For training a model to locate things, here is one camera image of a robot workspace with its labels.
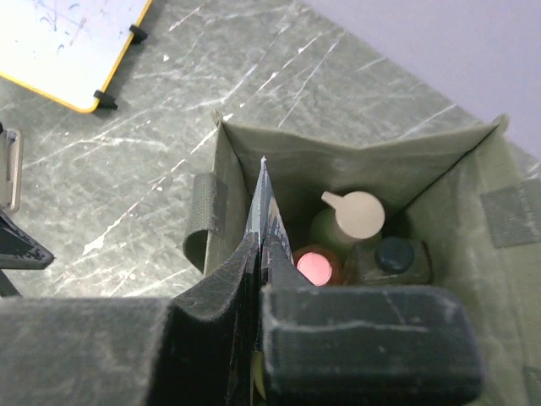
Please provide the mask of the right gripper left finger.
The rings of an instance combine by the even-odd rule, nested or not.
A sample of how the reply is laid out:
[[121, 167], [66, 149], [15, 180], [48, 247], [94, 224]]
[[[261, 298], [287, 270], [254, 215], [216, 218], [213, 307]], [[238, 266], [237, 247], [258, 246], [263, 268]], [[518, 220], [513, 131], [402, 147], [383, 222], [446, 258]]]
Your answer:
[[249, 405], [259, 245], [173, 299], [5, 299], [4, 405]]

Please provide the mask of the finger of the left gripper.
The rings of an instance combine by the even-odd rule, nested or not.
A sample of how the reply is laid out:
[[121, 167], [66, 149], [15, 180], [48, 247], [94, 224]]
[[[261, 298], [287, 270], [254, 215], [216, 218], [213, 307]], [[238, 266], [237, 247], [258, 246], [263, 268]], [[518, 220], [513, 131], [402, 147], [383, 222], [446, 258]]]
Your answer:
[[43, 270], [54, 261], [54, 255], [14, 224], [1, 211], [1, 268]]

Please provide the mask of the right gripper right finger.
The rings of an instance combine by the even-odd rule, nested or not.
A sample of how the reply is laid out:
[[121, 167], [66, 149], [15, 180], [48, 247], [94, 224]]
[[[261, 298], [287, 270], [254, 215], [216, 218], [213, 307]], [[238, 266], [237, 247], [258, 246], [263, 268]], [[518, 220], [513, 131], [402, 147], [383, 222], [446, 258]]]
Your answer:
[[456, 296], [442, 288], [316, 287], [268, 241], [260, 296], [269, 405], [465, 405], [484, 366]]

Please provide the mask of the orange bottle pink cap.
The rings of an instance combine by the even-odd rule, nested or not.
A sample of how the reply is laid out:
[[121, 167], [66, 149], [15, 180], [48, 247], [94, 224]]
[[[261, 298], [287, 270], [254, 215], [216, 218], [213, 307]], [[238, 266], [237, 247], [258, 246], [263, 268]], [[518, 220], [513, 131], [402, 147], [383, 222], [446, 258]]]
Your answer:
[[343, 284], [342, 264], [335, 254], [319, 245], [310, 245], [293, 253], [295, 267], [315, 286]]

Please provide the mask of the short clear yellow bottle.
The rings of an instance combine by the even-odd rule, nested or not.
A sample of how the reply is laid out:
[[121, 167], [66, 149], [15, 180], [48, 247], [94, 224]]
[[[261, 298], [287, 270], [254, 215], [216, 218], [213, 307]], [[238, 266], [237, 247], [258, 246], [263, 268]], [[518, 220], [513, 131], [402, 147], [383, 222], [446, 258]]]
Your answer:
[[343, 267], [346, 285], [425, 285], [433, 279], [425, 242], [399, 237], [356, 243]]

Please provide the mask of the green bottle beige cap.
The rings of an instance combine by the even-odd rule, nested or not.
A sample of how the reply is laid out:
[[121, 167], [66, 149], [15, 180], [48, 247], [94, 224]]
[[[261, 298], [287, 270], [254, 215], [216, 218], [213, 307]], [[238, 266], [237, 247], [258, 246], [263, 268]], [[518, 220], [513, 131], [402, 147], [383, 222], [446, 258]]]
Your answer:
[[358, 242], [371, 242], [380, 236], [386, 214], [374, 195], [364, 191], [346, 195], [325, 191], [321, 200], [326, 208], [314, 217], [309, 230], [315, 244], [347, 252]]

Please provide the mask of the green canvas bag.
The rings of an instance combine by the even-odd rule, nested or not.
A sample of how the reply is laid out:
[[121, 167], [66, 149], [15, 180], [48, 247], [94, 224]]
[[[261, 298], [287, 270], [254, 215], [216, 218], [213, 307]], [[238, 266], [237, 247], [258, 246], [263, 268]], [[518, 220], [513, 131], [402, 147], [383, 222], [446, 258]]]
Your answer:
[[434, 281], [465, 305], [483, 349], [482, 405], [540, 402], [540, 182], [518, 169], [507, 116], [354, 146], [213, 118], [213, 168], [194, 180], [186, 258], [213, 272], [240, 243], [265, 163], [292, 244], [326, 191], [375, 195], [390, 232], [423, 240]]

